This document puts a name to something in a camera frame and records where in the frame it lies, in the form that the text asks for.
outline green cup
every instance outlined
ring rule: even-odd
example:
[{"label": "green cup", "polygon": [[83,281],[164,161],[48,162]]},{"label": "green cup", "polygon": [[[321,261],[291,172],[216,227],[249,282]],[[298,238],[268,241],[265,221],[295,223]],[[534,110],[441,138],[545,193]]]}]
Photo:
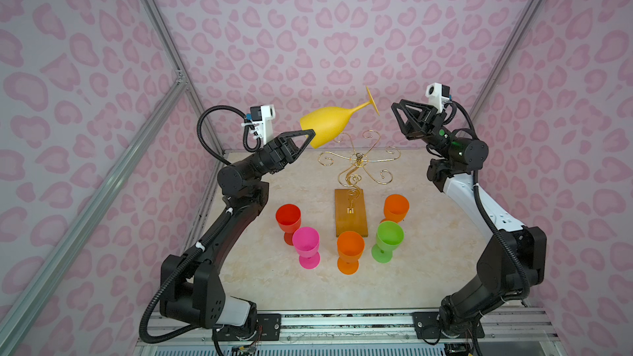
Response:
[{"label": "green cup", "polygon": [[372,257],[377,262],[390,262],[393,251],[405,240],[405,232],[398,223],[383,221],[376,232],[376,244],[372,248]]}]

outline yellow wine glass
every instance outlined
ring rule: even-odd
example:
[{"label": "yellow wine glass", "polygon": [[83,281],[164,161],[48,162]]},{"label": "yellow wine glass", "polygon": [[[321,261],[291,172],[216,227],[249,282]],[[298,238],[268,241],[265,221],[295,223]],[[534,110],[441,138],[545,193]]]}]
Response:
[{"label": "yellow wine glass", "polygon": [[314,130],[316,136],[310,142],[310,145],[314,148],[325,145],[330,140],[336,138],[344,129],[352,114],[358,112],[365,106],[371,104],[376,113],[380,115],[376,102],[372,97],[372,93],[369,92],[369,87],[365,86],[369,101],[354,108],[344,108],[336,106],[321,107],[313,111],[312,113],[304,115],[300,118],[302,130]]}]

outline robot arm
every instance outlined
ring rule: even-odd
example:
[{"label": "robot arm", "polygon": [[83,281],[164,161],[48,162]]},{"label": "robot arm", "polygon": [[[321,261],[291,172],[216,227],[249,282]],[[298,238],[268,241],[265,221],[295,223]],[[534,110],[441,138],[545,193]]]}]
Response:
[{"label": "robot arm", "polygon": [[[392,105],[400,130],[409,140],[426,142],[429,152],[434,150],[440,159],[431,160],[427,178],[452,198],[489,240],[477,263],[477,275],[442,300],[439,328],[446,336],[453,336],[465,333],[482,315],[505,301],[527,296],[529,286],[542,282],[546,237],[538,227],[524,226],[480,189],[476,176],[486,160],[488,146],[477,138],[463,107],[450,100],[449,88],[434,83],[427,88],[427,96],[430,104],[401,100]],[[446,119],[444,107],[449,105],[453,112]],[[226,212],[195,246],[163,262],[161,287],[139,325],[140,338],[146,343],[169,340],[194,328],[227,325],[240,337],[251,336],[256,329],[256,304],[226,296],[219,272],[238,237],[268,202],[268,183],[261,181],[262,176],[294,162],[315,137],[313,130],[307,130],[285,132],[271,139],[274,108],[260,109],[253,115],[251,108],[250,120],[265,145],[218,173]],[[450,131],[444,126],[454,118],[455,110],[466,116],[469,128]],[[458,131],[470,138],[457,136]],[[300,147],[292,141],[296,136],[307,136]],[[189,326],[160,337],[151,336],[147,322],[158,303],[163,316]]]},{"label": "robot arm", "polygon": [[[300,147],[292,140],[297,136],[307,136]],[[138,328],[142,341],[158,343],[194,328],[223,325],[239,337],[248,338],[254,333],[256,304],[226,296],[220,282],[220,269],[242,232],[268,202],[268,183],[261,181],[262,176],[276,173],[296,161],[314,137],[313,130],[284,132],[261,150],[219,171],[218,184],[226,211],[194,246],[181,256],[170,255],[163,261],[161,287],[147,306]],[[163,316],[189,323],[189,326],[163,336],[150,335],[147,323],[158,303]]]},{"label": "robot arm", "polygon": [[[440,158],[431,160],[427,178],[466,212],[488,240],[477,262],[477,275],[442,300],[439,328],[446,336],[456,336],[505,301],[525,298],[530,286],[542,282],[546,237],[538,227],[528,228],[512,217],[479,186],[477,171],[483,168],[488,146],[477,138],[466,110],[450,100],[449,91],[433,83],[426,91],[429,104],[401,100],[391,108],[404,136],[422,139],[427,150]],[[448,105],[453,112],[447,120],[444,108]],[[445,127],[455,110],[466,117],[468,128],[450,131]],[[470,138],[458,136],[460,131]]]}]

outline red cup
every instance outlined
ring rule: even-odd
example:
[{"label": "red cup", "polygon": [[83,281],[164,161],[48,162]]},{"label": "red cup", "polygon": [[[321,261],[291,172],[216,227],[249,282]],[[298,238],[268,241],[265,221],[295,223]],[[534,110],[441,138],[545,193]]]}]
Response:
[{"label": "red cup", "polygon": [[292,234],[301,227],[301,210],[298,206],[288,203],[277,209],[275,214],[277,224],[284,231],[284,241],[292,246]]}]

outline wooden base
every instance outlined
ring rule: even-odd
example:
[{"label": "wooden base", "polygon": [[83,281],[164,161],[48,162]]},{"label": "wooden base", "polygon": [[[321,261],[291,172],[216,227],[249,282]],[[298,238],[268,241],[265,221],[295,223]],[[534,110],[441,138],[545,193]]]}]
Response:
[{"label": "wooden base", "polygon": [[354,213],[348,213],[349,202],[356,197],[350,194],[349,188],[337,188],[334,190],[334,205],[336,212],[336,236],[345,231],[355,231],[361,236],[369,235],[367,230],[367,213],[365,211],[365,194],[360,191],[360,196],[354,201]]}]

